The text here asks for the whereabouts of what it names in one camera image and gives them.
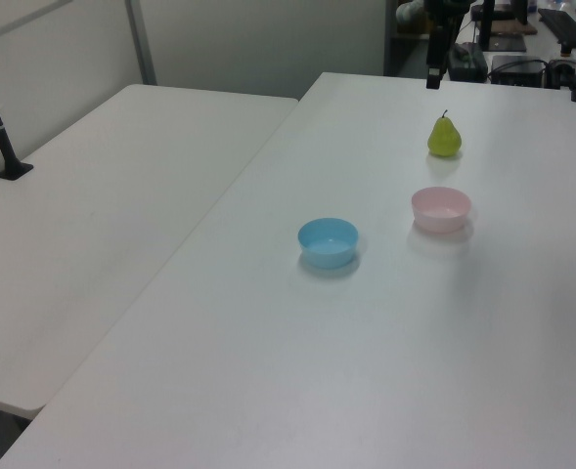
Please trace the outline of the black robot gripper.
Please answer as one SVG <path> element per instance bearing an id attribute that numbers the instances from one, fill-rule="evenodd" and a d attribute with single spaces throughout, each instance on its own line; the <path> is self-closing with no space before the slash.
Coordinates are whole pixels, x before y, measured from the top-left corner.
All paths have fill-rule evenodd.
<path id="1" fill-rule="evenodd" d="M 426 88 L 438 90 L 442 81 L 441 68 L 452 41 L 457 36 L 459 20 L 465 15 L 464 1 L 426 0 L 424 9 L 433 22 L 429 33 L 426 64 Z"/>

